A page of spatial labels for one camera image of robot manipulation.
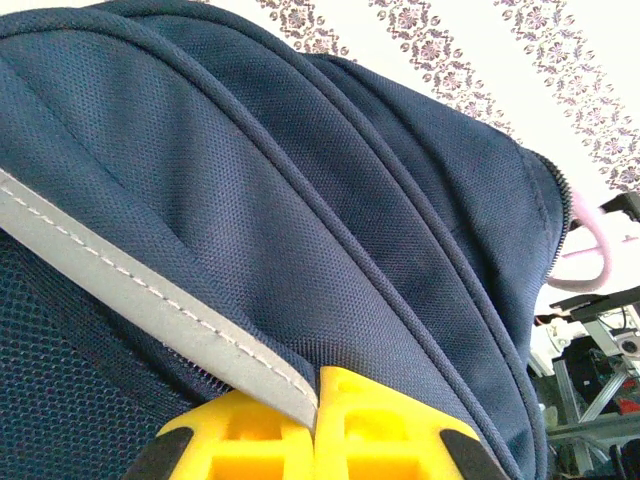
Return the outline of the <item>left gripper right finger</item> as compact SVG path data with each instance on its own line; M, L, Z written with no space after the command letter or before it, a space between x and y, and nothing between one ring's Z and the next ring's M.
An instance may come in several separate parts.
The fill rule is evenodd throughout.
M339 367L320 372L317 479L505 479L463 421Z

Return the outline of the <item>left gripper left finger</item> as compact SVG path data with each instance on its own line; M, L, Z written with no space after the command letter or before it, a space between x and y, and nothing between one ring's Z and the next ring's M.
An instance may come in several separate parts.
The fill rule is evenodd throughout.
M126 479L312 479L309 430L232 391L165 424Z

